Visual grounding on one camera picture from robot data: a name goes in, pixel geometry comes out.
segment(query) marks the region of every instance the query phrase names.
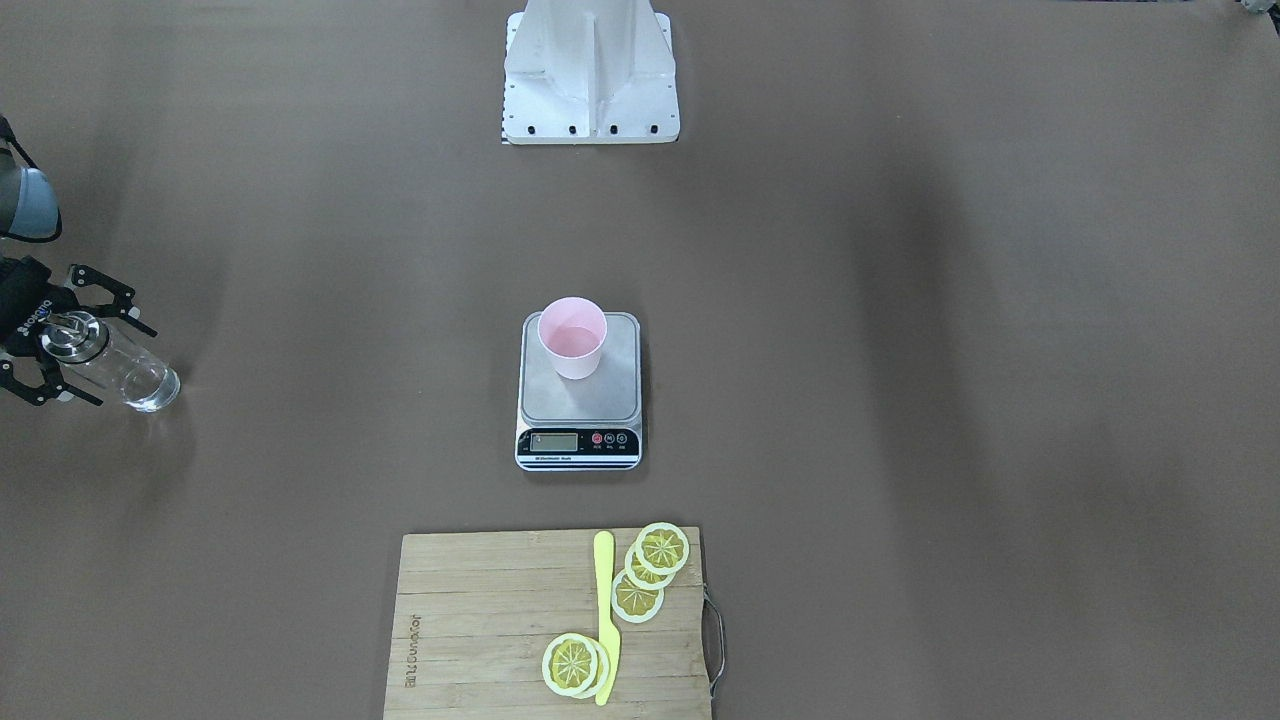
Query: lemon slice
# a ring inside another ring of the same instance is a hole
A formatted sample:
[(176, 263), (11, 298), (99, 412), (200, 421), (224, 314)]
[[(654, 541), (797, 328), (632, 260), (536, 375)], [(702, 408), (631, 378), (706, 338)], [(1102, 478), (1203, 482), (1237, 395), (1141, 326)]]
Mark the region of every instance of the lemon slice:
[(609, 679), (609, 653), (600, 644), (600, 641), (595, 638), (586, 638), (590, 641), (591, 647), (595, 650), (595, 657), (600, 661), (600, 669), (595, 673), (595, 682), (591, 687), (573, 696), (577, 700), (586, 700), (589, 697), (595, 697), (595, 693), (600, 692), (604, 687), (604, 682)]
[(659, 575), (657, 573), (650, 573), (644, 569), (644, 565), (636, 560), (636, 546), (631, 546), (627, 550), (627, 557), (622, 561), (622, 573), (626, 574), (627, 580), (632, 585), (643, 591), (660, 591), (662, 588), (671, 584), (671, 580), (676, 578), (676, 574)]
[(663, 591), (646, 591), (631, 584), (626, 573), (613, 578), (613, 592), (609, 593), (613, 611), (627, 623), (644, 623), (662, 609)]
[(577, 633), (553, 639), (543, 653), (543, 682), (556, 694), (576, 696), (595, 683), (600, 659), (595, 641)]
[(689, 538), (671, 523), (645, 525), (632, 544), (636, 562), (655, 575), (672, 575), (689, 562)]

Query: cutting board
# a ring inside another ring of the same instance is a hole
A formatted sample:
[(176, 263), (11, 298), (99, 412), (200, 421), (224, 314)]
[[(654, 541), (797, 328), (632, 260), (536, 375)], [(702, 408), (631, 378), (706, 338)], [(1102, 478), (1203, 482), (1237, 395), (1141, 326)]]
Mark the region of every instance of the cutting board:
[[(622, 655), (603, 707), (554, 694), (541, 674), (556, 635), (596, 637), (596, 530), (404, 536), (383, 719), (710, 720), (701, 538), (682, 529), (689, 564), (658, 615), (639, 625), (613, 616)], [(613, 530), (614, 571), (639, 533)]]

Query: digital scale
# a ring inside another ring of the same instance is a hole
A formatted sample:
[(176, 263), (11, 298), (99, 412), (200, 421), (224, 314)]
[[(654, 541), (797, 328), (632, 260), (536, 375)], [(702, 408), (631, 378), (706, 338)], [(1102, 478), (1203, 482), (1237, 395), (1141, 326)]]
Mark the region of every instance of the digital scale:
[(520, 343), (516, 464), (532, 471), (630, 470), (640, 464), (640, 323), (605, 313), (600, 366), (581, 380), (552, 368), (534, 313)]

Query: pink cup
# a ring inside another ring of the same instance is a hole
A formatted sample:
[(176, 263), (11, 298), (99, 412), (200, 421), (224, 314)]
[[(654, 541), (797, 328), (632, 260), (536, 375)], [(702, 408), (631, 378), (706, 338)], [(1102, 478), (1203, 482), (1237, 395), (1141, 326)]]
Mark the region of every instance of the pink cup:
[(609, 324), (604, 311), (585, 297), (561, 297), (538, 318), (538, 340), (562, 377), (580, 380), (600, 365)]

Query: cutting board handle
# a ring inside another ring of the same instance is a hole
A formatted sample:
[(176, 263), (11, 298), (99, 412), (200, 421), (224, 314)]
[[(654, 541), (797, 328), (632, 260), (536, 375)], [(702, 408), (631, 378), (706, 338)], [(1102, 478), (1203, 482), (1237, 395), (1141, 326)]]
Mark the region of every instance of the cutting board handle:
[[(724, 615), (721, 614), (719, 606), (712, 600), (712, 589), (705, 583), (703, 583), (703, 605), (712, 611), (716, 619), (716, 637), (717, 637), (717, 653), (716, 657), (719, 659), (719, 669), (716, 670), (716, 676), (712, 678), (710, 693), (712, 700), (716, 700), (716, 688), (719, 685), (721, 679), (724, 676)], [(707, 674), (710, 675), (710, 669), (708, 667)]]

